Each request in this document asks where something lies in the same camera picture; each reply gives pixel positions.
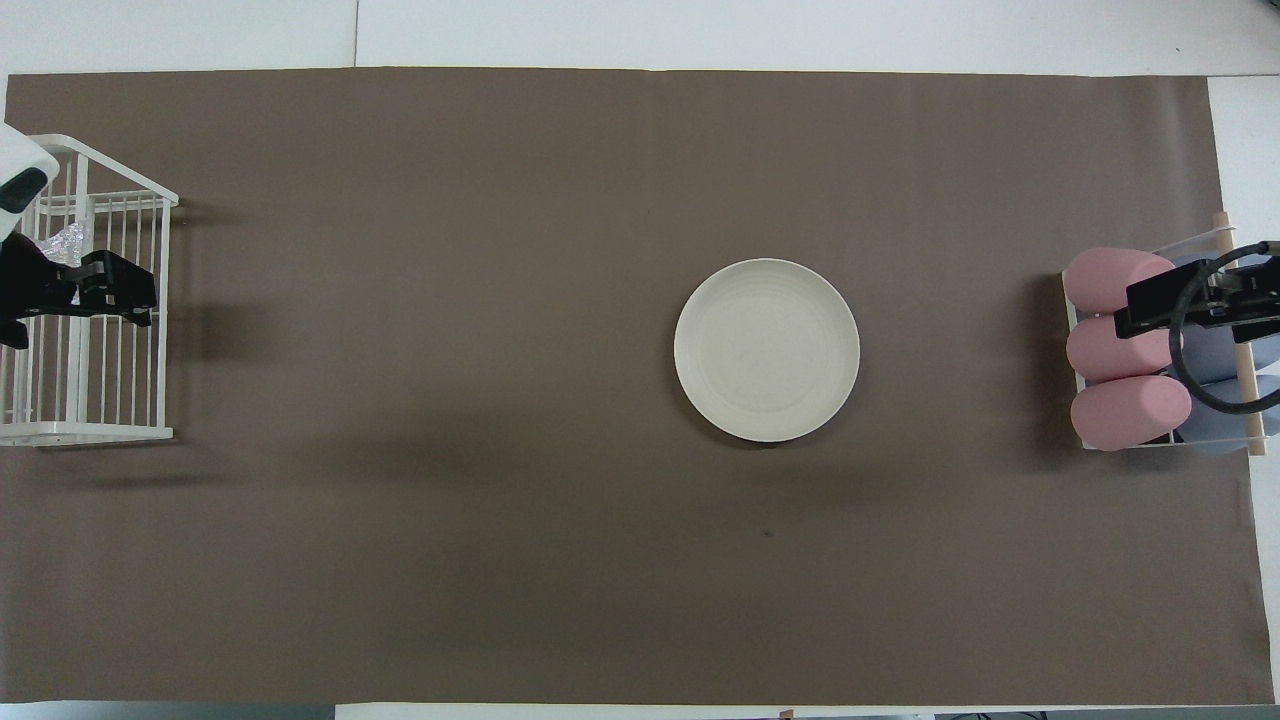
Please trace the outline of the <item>cream round plate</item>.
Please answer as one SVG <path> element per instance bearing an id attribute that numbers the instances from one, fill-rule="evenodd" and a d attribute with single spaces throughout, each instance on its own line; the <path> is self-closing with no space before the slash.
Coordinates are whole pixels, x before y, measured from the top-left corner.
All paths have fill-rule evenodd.
<path id="1" fill-rule="evenodd" d="M 691 406 L 739 439 L 785 443 L 849 401 L 861 365 L 851 307 L 799 263 L 755 258 L 707 277 L 678 314 L 673 368 Z"/>

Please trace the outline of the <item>blue cup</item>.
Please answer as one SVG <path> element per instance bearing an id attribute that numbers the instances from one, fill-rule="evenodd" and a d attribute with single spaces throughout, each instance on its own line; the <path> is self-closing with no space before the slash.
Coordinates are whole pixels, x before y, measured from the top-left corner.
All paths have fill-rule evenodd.
<path id="1" fill-rule="evenodd" d="M 1181 328 L 1181 351 L 1190 374 L 1203 386 L 1236 378 L 1238 363 L 1233 334 L 1234 327 L 1202 327 L 1196 324 Z M 1280 333 L 1249 342 L 1253 365 L 1257 372 L 1280 363 Z"/>
<path id="2" fill-rule="evenodd" d="M 1236 270 L 1229 269 L 1228 264 L 1213 269 L 1204 278 L 1199 278 L 1203 266 L 1213 265 L 1220 256 L 1220 252 L 1193 252 L 1176 258 L 1174 264 L 1178 272 L 1175 273 L 1175 281 L 1170 282 L 1171 287 L 1176 287 L 1175 293 L 1181 292 L 1190 284 L 1199 287 L 1201 292 L 1225 293 L 1228 291 L 1242 290 L 1244 287 L 1243 279 Z"/>
<path id="3" fill-rule="evenodd" d="M 1280 375 L 1258 374 L 1256 379 L 1260 393 L 1263 396 L 1280 389 Z M 1242 401 L 1240 382 L 1236 378 L 1210 383 L 1206 389 L 1226 401 Z M 1190 443 L 1193 448 L 1217 455 L 1248 448 L 1251 438 L 1256 436 L 1248 432 L 1245 416 L 1219 413 L 1194 397 L 1188 419 L 1175 429 L 1175 433 L 1180 441 Z M 1280 436 L 1280 405 L 1263 411 L 1263 436 L 1267 438 Z"/>

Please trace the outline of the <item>clear cup rack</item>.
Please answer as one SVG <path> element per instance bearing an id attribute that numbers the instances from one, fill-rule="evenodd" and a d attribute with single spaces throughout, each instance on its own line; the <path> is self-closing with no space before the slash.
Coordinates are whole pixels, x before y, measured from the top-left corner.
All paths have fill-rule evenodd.
<path id="1" fill-rule="evenodd" d="M 1167 332 L 1153 329 L 1129 340 L 1115 322 L 1128 305 L 1126 290 L 1196 260 L 1213 260 L 1233 249 L 1234 227 L 1225 218 L 1204 233 L 1155 251 L 1089 249 L 1062 272 L 1068 314 L 1066 355 L 1075 375 L 1070 419 L 1083 448 L 1190 446 L 1206 454 L 1244 448 L 1265 455 L 1280 441 L 1280 405 L 1252 415 L 1204 406 L 1187 392 L 1169 365 Z"/>

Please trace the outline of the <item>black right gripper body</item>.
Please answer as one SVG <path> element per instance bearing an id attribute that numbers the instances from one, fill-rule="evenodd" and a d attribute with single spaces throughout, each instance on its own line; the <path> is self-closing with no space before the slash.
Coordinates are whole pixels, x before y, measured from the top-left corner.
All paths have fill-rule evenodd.
<path id="1" fill-rule="evenodd" d="M 1198 324 L 1229 327 L 1233 333 L 1280 333 L 1280 241 L 1233 250 L 1226 268 L 1220 258 L 1198 260 L 1213 270 L 1198 305 Z"/>

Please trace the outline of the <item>brown table mat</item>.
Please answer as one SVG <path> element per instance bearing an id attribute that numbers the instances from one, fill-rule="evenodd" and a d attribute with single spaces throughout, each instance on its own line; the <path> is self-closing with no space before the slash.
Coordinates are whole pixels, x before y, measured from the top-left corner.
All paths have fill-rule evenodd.
<path id="1" fill-rule="evenodd" d="M 380 68 L 19 76 L 155 178 L 173 442 L 0 448 L 0 702 L 1253 705 L 1242 454 L 1083 450 L 1059 273 L 1221 208 L 1207 85 Z M 739 439 L 742 260 L 858 382 Z"/>

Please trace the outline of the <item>pink cup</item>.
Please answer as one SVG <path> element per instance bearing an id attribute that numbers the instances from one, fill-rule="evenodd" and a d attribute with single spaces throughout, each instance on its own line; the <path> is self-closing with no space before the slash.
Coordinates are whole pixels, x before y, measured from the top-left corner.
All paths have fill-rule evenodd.
<path id="1" fill-rule="evenodd" d="M 1190 410 L 1190 393 L 1178 380 L 1142 375 L 1084 388 L 1071 402 L 1070 420 L 1084 445 L 1112 452 L 1169 434 Z"/>
<path id="2" fill-rule="evenodd" d="M 1065 269 L 1066 299 L 1087 315 L 1115 314 L 1125 307 L 1130 284 L 1175 269 L 1160 255 L 1135 250 L 1100 247 L 1080 252 Z"/>
<path id="3" fill-rule="evenodd" d="M 1068 333 L 1066 355 L 1071 369 L 1089 384 L 1153 375 L 1171 364 L 1167 329 L 1120 340 L 1110 314 L 1078 322 Z"/>

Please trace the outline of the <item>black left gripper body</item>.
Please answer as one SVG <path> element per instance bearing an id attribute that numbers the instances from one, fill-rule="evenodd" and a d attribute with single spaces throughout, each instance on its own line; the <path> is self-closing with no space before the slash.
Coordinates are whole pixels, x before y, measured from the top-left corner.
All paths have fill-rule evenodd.
<path id="1" fill-rule="evenodd" d="M 29 316 L 79 316 L 73 306 L 78 293 L 77 269 L 55 263 L 24 234 L 13 231 L 0 243 L 0 345 L 29 347 L 29 332 L 20 322 Z"/>

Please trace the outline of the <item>silver mesh scouring sponge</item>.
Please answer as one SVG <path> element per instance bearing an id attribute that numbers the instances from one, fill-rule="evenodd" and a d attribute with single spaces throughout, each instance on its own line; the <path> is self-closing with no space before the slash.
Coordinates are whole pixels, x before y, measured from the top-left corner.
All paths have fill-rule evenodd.
<path id="1" fill-rule="evenodd" d="M 65 224 L 60 231 L 44 240 L 36 240 L 35 245 L 40 252 L 50 261 L 59 265 L 78 268 L 84 256 L 86 231 L 79 222 Z"/>

